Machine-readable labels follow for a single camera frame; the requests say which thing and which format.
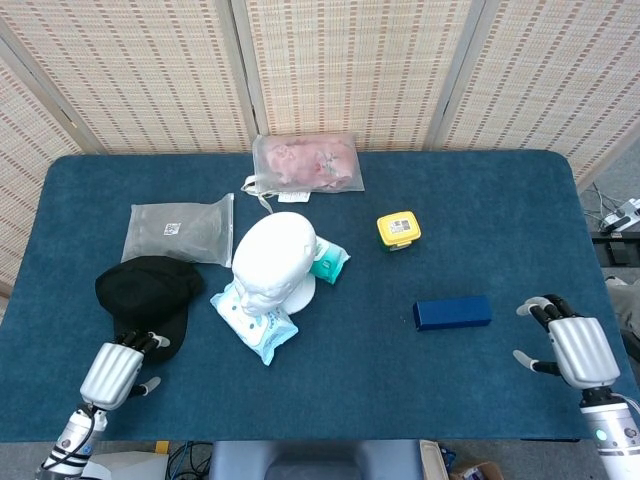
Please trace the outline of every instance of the table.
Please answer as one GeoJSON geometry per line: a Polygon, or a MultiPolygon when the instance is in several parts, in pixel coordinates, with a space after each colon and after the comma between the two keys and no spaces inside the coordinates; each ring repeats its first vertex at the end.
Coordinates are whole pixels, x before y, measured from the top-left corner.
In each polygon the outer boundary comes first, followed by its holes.
{"type": "MultiPolygon", "coordinates": [[[[522,368],[550,359],[543,330],[515,315],[554,292],[597,316],[637,395],[566,161],[544,151],[361,153],[366,192],[313,194],[304,214],[352,259],[293,315],[300,332],[265,367],[209,305],[229,269],[199,265],[206,292],[152,395],[109,415],[105,438],[579,438],[580,393],[522,368]],[[379,216],[412,210],[423,236],[380,248],[379,216]],[[416,300],[486,294],[487,327],[416,332],[416,300]]],[[[266,211],[240,193],[248,154],[71,156],[49,170],[0,328],[0,441],[55,439],[104,341],[95,278],[120,260],[131,204],[212,203],[236,192],[235,244],[266,211]]]]}

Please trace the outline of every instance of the wet wipes package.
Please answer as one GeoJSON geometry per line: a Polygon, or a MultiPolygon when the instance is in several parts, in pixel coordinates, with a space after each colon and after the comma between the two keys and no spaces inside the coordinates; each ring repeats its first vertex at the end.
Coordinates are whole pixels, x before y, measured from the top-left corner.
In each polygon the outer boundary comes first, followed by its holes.
{"type": "Polygon", "coordinates": [[[350,258],[344,248],[316,235],[316,255],[311,265],[311,273],[333,285],[342,271],[344,262],[350,258]]]}
{"type": "Polygon", "coordinates": [[[256,317],[245,314],[233,282],[211,297],[211,305],[265,365],[271,364],[276,347],[298,333],[298,327],[279,307],[256,317]]]}

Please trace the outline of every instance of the cardboard box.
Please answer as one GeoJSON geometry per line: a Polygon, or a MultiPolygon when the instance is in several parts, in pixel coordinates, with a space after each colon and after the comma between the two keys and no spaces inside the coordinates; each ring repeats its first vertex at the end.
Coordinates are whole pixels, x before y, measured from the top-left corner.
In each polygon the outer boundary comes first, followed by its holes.
{"type": "Polygon", "coordinates": [[[464,480],[465,472],[474,467],[482,472],[486,480],[504,480],[500,467],[493,462],[462,464],[453,469],[453,472],[449,474],[449,480],[464,480]]]}

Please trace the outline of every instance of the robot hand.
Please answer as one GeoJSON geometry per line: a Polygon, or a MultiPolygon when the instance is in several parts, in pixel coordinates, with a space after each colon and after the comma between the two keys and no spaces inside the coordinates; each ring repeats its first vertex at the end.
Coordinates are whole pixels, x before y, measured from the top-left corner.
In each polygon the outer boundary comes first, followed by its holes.
{"type": "Polygon", "coordinates": [[[598,320],[580,316],[557,295],[530,298],[517,313],[531,314],[547,331],[556,361],[541,362],[514,350],[516,360],[582,390],[580,410],[607,475],[611,480],[640,478],[640,436],[625,400],[637,404],[611,391],[620,369],[598,320]]]}
{"type": "Polygon", "coordinates": [[[165,337],[135,331],[102,345],[80,387],[85,403],[78,405],[69,418],[49,457],[37,470],[36,480],[67,480],[82,474],[107,428],[107,411],[120,407],[127,398],[148,395],[160,384],[160,378],[154,377],[134,385],[144,355],[168,345],[165,337]]]}
{"type": "Polygon", "coordinates": [[[595,318],[582,317],[557,295],[533,297],[517,310],[531,314],[547,331],[556,362],[540,362],[520,350],[513,355],[534,372],[559,375],[574,388],[588,389],[613,385],[620,370],[595,318]]]}

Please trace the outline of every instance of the blue rectangular box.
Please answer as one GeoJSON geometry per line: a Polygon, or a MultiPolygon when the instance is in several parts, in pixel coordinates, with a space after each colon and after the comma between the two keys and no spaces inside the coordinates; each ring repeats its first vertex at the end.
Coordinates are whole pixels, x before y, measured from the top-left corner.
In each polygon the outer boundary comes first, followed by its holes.
{"type": "Polygon", "coordinates": [[[481,327],[491,322],[491,305],[485,295],[416,302],[413,317],[418,330],[481,327]]]}

